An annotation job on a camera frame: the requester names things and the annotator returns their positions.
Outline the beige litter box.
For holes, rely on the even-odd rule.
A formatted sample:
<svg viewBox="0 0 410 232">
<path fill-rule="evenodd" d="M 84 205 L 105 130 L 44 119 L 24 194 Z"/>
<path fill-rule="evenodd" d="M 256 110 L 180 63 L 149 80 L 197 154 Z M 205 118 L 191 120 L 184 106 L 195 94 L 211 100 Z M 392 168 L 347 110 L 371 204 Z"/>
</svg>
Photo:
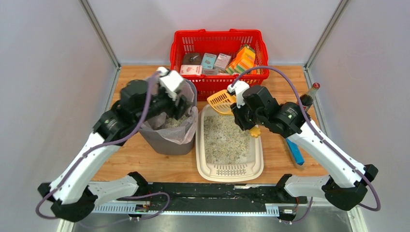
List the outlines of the beige litter box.
<svg viewBox="0 0 410 232">
<path fill-rule="evenodd" d="M 221 116 L 210 105 L 200 112 L 195 146 L 197 169 L 206 180 L 250 181 L 264 169 L 261 139 L 242 131 L 233 116 Z"/>
</svg>

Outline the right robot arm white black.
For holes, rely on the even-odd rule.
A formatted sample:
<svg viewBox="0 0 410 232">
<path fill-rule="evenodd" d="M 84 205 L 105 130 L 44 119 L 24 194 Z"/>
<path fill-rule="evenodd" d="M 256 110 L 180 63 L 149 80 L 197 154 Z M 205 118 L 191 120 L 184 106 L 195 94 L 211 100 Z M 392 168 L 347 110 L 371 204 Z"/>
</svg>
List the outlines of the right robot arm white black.
<svg viewBox="0 0 410 232">
<path fill-rule="evenodd" d="M 279 185 L 293 197 L 324 198 L 333 206 L 349 211 L 362 206 L 371 182 L 378 174 L 372 165 L 363 165 L 331 141 L 297 102 L 279 104 L 266 87 L 238 81 L 227 92 L 235 98 L 230 106 L 235 123 L 244 131 L 264 126 L 308 152 L 327 172 L 324 176 L 285 174 Z"/>
</svg>

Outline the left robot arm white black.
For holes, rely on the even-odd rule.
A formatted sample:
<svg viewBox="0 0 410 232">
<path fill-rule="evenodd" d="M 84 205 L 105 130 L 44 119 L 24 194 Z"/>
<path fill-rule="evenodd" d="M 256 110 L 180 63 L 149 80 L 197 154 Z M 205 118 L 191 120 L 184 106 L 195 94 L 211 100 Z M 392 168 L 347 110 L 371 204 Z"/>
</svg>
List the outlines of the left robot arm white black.
<svg viewBox="0 0 410 232">
<path fill-rule="evenodd" d="M 147 181 L 130 172 L 123 178 L 93 184 L 91 179 L 147 121 L 162 113 L 181 116 L 196 103 L 193 83 L 163 79 L 132 80 L 120 90 L 119 99 L 104 112 L 67 169 L 54 181 L 41 183 L 38 192 L 51 202 L 52 219 L 79 222 L 97 206 L 119 199 L 150 197 Z"/>
</svg>

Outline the yellow litter scoop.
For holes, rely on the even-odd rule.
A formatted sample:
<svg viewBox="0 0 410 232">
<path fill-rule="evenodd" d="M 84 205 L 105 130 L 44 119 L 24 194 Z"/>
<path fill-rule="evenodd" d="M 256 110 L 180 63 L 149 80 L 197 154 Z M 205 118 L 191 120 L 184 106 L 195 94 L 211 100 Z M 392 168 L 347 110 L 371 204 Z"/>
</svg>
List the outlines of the yellow litter scoop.
<svg viewBox="0 0 410 232">
<path fill-rule="evenodd" d="M 233 116 L 230 109 L 232 104 L 236 104 L 235 95 L 231 95 L 227 90 L 221 90 L 207 98 L 209 105 L 221 116 Z M 258 138 L 261 135 L 261 130 L 256 125 L 248 130 L 251 137 Z"/>
</svg>

